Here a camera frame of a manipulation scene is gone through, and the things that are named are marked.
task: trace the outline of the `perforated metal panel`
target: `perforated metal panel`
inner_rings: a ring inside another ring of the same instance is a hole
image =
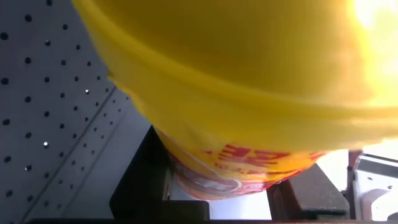
[[[0,223],[73,197],[130,103],[107,72],[70,1],[0,0]]]

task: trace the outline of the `pegboard hole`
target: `pegboard hole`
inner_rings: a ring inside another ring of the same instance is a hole
[[[8,119],[8,118],[6,118],[6,119],[4,119],[4,120],[2,121],[2,125],[4,125],[4,126],[10,125],[10,123],[11,123],[11,121],[10,121],[10,119]]]
[[[25,171],[29,172],[32,170],[32,165],[25,166]]]
[[[6,192],[6,197],[11,197],[12,194],[13,194],[12,190],[8,190],[8,191]]]
[[[28,132],[28,133],[25,134],[25,138],[26,139],[30,139],[30,137],[32,137],[32,133],[31,132]]]
[[[11,156],[6,156],[4,158],[4,163],[9,163],[9,162],[11,162]]]
[[[2,40],[8,40],[8,34],[6,32],[0,33],[0,39]]]
[[[25,15],[25,21],[26,22],[32,22],[32,16],[30,14]]]
[[[8,83],[9,83],[8,78],[2,78],[2,79],[1,79],[1,84],[2,84],[2,85],[8,85]]]
[[[26,63],[26,64],[32,63],[32,59],[31,59],[30,57],[26,57],[26,58],[25,58],[25,63]]]
[[[25,97],[26,103],[30,103],[31,101],[32,101],[32,97],[30,97],[30,96]]]

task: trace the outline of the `gray metal surface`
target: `gray metal surface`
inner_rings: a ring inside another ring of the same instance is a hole
[[[0,0],[0,223],[73,196],[130,103],[107,72],[70,1]]]
[[[126,115],[62,217],[113,218],[109,200],[150,127],[132,105],[126,109]]]

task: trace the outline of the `white surface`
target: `white surface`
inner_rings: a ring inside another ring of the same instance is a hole
[[[173,182],[172,200],[195,200],[185,193],[177,180]],[[214,220],[270,220],[267,192],[210,201],[210,219]]]
[[[348,151],[346,149],[330,152],[321,157],[317,164],[338,190],[346,190],[348,166]]]
[[[130,106],[63,217],[113,218],[109,200],[149,127]]]

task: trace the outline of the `black plastic part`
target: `black plastic part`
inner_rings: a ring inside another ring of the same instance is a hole
[[[348,219],[349,204],[318,165],[267,190],[273,220]]]
[[[208,220],[202,201],[169,201],[173,173],[169,155],[153,127],[125,171],[109,205],[115,220]]]

